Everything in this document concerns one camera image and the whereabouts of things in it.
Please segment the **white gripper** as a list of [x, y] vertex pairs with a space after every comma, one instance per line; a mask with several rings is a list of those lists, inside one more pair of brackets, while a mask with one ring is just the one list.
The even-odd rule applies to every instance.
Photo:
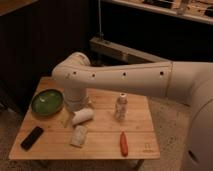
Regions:
[[[79, 111], [86, 105], [87, 108], [94, 110], [92, 102], [89, 102], [89, 96], [86, 89], [65, 89], [64, 102], [68, 110], [72, 112]], [[62, 125], [64, 127], [67, 127], [71, 118], [71, 113], [69, 111], [65, 111], [62, 116]]]

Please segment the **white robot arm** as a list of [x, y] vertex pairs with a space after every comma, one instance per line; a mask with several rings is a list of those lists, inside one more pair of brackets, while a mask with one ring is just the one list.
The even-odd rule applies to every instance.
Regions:
[[75, 52], [52, 70], [72, 111], [89, 88], [168, 98], [191, 107], [181, 171], [213, 171], [213, 62], [156, 62], [93, 67]]

